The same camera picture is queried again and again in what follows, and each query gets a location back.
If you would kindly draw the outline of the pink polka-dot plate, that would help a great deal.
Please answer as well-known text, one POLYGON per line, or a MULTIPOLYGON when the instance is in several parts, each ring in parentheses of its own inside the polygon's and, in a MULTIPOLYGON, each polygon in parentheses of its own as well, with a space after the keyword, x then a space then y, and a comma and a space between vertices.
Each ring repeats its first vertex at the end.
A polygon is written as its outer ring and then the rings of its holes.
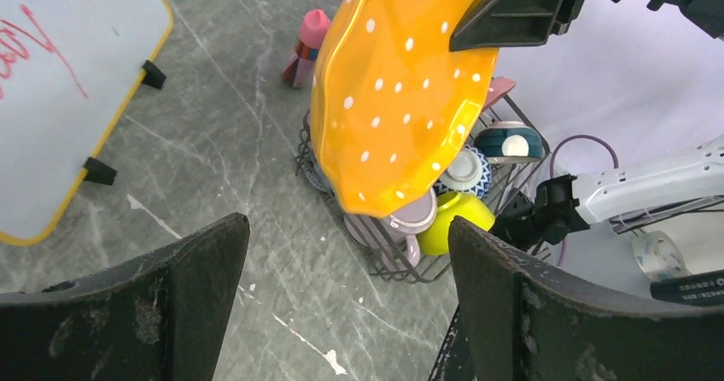
POLYGON ((506 97, 516 84, 517 82, 510 78, 502 76, 493 78, 488 87, 488 94, 482 110, 490 109, 495 103, 506 97))

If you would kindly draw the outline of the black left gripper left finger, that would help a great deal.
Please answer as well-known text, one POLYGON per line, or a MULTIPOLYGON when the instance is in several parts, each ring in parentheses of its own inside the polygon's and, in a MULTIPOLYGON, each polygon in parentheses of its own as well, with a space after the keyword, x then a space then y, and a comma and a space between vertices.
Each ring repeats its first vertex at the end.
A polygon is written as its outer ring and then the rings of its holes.
POLYGON ((2 379, 212 379, 249 238, 233 213, 98 273, 2 294, 2 379))

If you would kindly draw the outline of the yellow polka-dot plate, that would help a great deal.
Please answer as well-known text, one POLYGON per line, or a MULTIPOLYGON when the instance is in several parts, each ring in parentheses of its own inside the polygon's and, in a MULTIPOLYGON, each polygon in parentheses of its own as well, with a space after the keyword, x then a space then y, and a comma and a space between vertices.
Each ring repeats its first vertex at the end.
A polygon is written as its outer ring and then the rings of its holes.
POLYGON ((476 1, 342 1, 319 51, 310 118, 318 164, 346 212, 392 214, 461 150, 499 54, 449 48, 476 1))

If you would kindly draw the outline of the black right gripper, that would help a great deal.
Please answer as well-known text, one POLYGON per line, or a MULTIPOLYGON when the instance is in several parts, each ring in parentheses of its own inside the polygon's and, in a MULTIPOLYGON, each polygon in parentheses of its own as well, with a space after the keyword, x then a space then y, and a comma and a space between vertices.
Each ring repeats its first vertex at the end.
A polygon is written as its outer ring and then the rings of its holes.
MULTIPOLYGON (((569 30, 583 1, 475 0, 454 29, 449 50, 541 46, 569 30)), ((664 4, 677 7, 710 37, 723 38, 723 0, 650 0, 646 7, 658 11, 664 4)))

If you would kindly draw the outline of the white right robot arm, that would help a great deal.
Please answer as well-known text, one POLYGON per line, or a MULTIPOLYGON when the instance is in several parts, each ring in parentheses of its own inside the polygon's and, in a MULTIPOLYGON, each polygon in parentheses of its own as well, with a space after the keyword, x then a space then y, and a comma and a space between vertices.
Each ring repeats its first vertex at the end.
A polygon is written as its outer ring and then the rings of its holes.
MULTIPOLYGON (((475 0, 457 24, 452 51, 543 45, 564 34, 585 0, 475 0)), ((723 36, 723 0, 650 0, 648 9, 674 5, 712 38, 723 36)), ((565 174, 540 183, 532 204, 499 216, 491 233, 520 250, 558 244, 619 214, 719 196, 723 157, 702 148, 613 173, 565 174)))

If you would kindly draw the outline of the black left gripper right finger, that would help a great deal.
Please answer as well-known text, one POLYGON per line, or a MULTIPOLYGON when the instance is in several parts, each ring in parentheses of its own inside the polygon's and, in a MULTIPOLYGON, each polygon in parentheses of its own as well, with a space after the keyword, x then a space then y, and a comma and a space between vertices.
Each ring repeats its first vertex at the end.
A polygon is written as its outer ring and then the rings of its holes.
POLYGON ((456 217, 459 311, 481 380, 720 380, 723 310, 632 296, 456 217))

